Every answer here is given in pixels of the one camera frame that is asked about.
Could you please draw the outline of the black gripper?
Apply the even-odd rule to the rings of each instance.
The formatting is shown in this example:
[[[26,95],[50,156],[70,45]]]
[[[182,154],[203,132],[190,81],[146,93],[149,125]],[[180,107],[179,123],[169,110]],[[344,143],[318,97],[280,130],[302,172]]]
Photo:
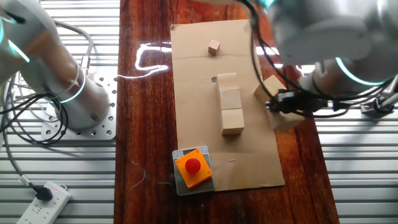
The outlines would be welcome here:
[[[278,92],[275,98],[277,102],[266,102],[266,108],[272,113],[282,112],[288,114],[294,111],[316,112],[321,109],[320,99],[302,92],[282,91]]]

